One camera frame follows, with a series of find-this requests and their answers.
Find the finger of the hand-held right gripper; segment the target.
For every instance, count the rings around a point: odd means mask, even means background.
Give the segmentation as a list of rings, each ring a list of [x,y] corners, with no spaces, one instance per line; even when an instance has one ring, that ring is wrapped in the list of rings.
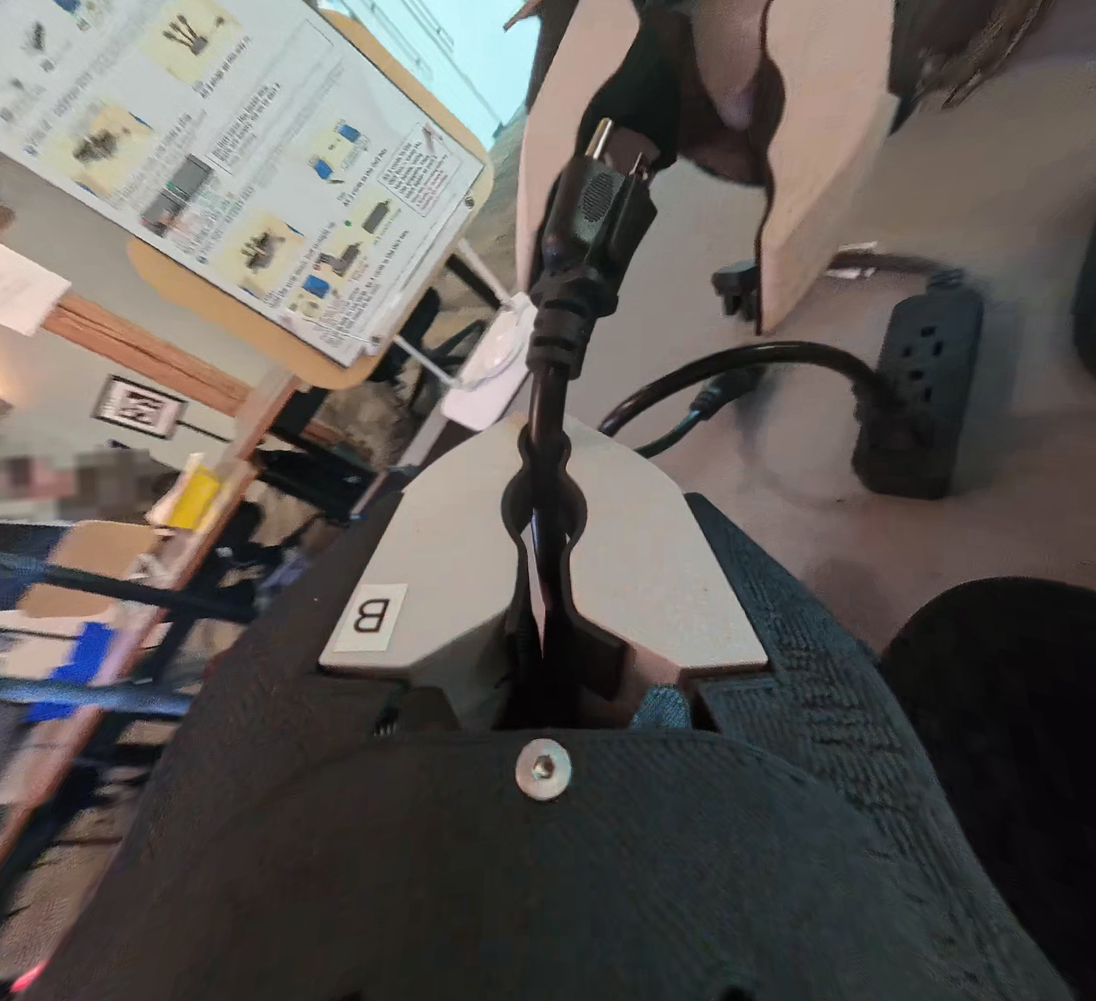
[[[765,153],[757,234],[760,333],[770,334],[840,251],[897,117],[890,91],[897,0],[773,0],[764,52],[783,111]]]
[[[657,171],[678,158],[690,35],[688,19],[659,1],[637,8],[633,0],[578,0],[527,109],[516,200],[522,291],[538,275],[555,185],[601,120],[652,147]]]

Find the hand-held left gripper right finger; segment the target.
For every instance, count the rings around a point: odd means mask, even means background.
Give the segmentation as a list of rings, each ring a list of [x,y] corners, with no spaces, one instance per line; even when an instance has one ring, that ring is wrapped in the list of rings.
[[[566,418],[585,507],[569,559],[579,619],[623,641],[624,685],[763,670],[768,656],[685,496],[651,460]]]

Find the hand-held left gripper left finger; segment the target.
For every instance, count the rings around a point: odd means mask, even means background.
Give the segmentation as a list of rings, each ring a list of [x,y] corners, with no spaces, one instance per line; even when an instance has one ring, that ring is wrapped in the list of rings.
[[[413,693],[459,729],[524,728],[541,673],[541,595],[523,516],[504,499],[525,463],[525,416],[450,450],[398,496],[319,653],[331,696],[393,720]]]

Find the black power strip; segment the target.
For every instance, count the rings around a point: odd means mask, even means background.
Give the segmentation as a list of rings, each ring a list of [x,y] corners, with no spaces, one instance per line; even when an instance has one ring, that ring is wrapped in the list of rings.
[[[983,314],[982,296],[958,280],[897,304],[877,371],[900,405],[863,407],[852,462],[874,494],[939,501],[952,490]]]

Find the person's right hand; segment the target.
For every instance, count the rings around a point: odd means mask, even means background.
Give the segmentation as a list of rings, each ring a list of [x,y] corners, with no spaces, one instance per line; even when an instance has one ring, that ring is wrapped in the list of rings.
[[[729,183],[760,186],[753,133],[760,109],[763,34],[773,0],[689,0],[680,149],[693,164]]]

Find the white sign stand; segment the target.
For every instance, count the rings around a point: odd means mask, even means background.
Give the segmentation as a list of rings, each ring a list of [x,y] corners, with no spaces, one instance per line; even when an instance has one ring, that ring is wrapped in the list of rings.
[[[505,414],[526,380],[526,357],[536,308],[526,293],[513,292],[503,285],[467,241],[459,241],[446,268],[465,270],[463,282],[468,288],[483,286],[487,297],[499,304],[473,349],[457,369],[448,369],[437,351],[413,345],[404,335],[395,335],[392,343],[441,385],[442,416],[473,433],[481,433]]]

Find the yellow box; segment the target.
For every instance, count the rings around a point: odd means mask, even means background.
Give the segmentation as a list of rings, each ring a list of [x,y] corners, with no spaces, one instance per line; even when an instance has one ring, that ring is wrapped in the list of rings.
[[[221,479],[209,467],[203,463],[189,467],[164,497],[162,526],[186,532],[198,530],[220,489]]]

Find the printed instruction sheet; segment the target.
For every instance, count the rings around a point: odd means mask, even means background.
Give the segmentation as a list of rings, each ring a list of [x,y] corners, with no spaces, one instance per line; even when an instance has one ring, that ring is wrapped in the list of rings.
[[[1,0],[1,135],[339,369],[398,330],[486,174],[302,0]]]

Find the wooden workbench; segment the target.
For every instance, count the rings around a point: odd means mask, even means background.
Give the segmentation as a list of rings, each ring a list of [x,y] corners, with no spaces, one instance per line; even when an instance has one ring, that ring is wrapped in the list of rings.
[[[254,452],[267,436],[281,408],[298,390],[299,382],[287,371],[275,368],[251,388],[72,292],[62,296],[44,317],[43,329],[190,401],[204,403],[232,421],[233,436],[213,469],[219,488],[199,528],[178,532],[165,542],[160,559],[163,575],[155,577],[150,585],[123,585],[141,592],[145,600],[139,608],[123,610],[123,625],[95,676],[99,683],[112,684],[130,674],[144,641],[169,612],[191,608],[181,599],[182,591],[199,571],[213,543],[254,484]],[[7,801],[2,816],[2,862],[12,857],[34,815],[59,789],[103,714],[102,705],[81,708],[69,720],[36,728],[31,740],[21,746],[2,777],[2,799]]]

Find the framed black-white marker tag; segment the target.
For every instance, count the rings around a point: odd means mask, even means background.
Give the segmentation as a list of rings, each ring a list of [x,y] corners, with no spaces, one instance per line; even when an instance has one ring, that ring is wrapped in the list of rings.
[[[174,437],[186,413],[184,398],[145,386],[130,378],[109,376],[90,417],[99,422],[168,441]]]

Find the light wooden sign board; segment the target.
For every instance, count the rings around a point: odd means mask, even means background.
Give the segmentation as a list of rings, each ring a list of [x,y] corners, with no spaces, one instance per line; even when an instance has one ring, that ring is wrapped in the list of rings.
[[[228,335],[246,342],[261,356],[281,369],[289,372],[299,382],[336,391],[347,389],[372,376],[383,354],[393,344],[393,337],[404,327],[418,302],[422,300],[429,286],[432,286],[438,277],[445,260],[456,253],[459,241],[467,237],[468,229],[483,209],[486,200],[494,186],[494,168],[490,162],[486,145],[478,139],[473,130],[456,117],[404,65],[398,62],[369,29],[362,22],[336,11],[326,10],[322,16],[343,38],[349,39],[350,45],[376,66],[391,84],[398,87],[418,109],[429,115],[448,139],[461,145],[481,164],[479,175],[473,179],[473,185],[467,191],[466,209],[458,215],[458,221],[450,227],[450,232],[434,241],[418,264],[411,284],[399,296],[402,309],[387,318],[385,327],[387,335],[377,341],[377,351],[359,353],[352,365],[336,365],[320,351],[293,335],[287,328],[272,323],[260,312],[218,291],[212,282],[199,278],[155,247],[142,240],[130,239],[126,250],[137,275],[140,275],[140,278],[155,288],[165,302],[187,309],[207,323],[220,327]]]

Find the blue plastic bin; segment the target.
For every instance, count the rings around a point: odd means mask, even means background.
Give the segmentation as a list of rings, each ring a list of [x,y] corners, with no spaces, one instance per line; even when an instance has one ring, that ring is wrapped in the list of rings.
[[[62,666],[55,668],[50,680],[71,684],[88,684],[96,675],[109,653],[114,638],[114,629],[104,623],[87,623]],[[36,725],[44,721],[67,720],[75,713],[75,705],[38,702],[28,707],[24,723]]]

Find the person's black clothing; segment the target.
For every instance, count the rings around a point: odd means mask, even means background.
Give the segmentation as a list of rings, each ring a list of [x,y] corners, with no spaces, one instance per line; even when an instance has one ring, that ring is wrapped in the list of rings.
[[[1094,999],[1094,591],[955,587],[898,632],[880,672],[991,881],[1076,998]]]

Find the white paper sheet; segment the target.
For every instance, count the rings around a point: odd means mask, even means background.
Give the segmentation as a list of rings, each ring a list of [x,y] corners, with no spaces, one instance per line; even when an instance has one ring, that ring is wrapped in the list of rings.
[[[71,282],[1,244],[1,326],[31,337],[71,289]]]

